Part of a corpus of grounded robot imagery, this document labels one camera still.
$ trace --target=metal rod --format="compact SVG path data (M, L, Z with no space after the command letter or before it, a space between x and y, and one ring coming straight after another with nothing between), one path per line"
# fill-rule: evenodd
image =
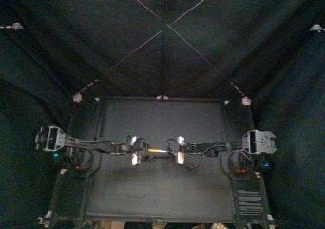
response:
M171 23L172 26L206 0L200 0Z
M160 16L154 12L154 11L151 11L149 10L149 8L139 1L139 0L136 0L139 3L140 3L140 5L156 16L156 18L158 19L160 19L160 20L163 20L162 18L160 18Z
M179 38L184 41L184 43L188 45L188 47L195 51L195 53L200 56L200 58L206 61L206 63L210 65L210 67L212 67L212 69L215 70L215 72L220 75L220 77L230 83L230 85L232 86L232 88L238 91L238 93L240 94L242 97L244 97L244 93L240 91L240 89L236 87L236 85L234 84L234 82L228 79L228 77L218 70L218 68L214 66L214 64L210 62L210 60L203 56L203 54L198 51L198 49L190 44L190 42L187 41L187 39L179 34L179 32L170 26L167 25L167 27L172 30L172 32L179 36Z

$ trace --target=black fabric enclosure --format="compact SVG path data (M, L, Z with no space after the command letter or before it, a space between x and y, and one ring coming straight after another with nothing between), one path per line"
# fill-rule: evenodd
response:
M34 136L67 131L83 102L246 96L277 136L278 228L323 228L323 12L323 0L0 0L0 227L38 228L56 171Z

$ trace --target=wire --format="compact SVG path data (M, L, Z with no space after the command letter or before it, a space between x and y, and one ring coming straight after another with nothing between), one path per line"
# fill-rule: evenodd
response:
M178 143L178 141L176 141L175 139L168 139L167 142L166 142L166 148L167 148L168 151L178 152L179 149L178 149L178 150L172 150L172 149L170 148L170 144L171 144L171 142Z

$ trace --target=black curtain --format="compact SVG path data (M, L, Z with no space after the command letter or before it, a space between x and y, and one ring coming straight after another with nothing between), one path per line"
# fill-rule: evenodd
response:
M325 34L294 54L262 90L258 128L277 135L269 199L279 228L325 224Z

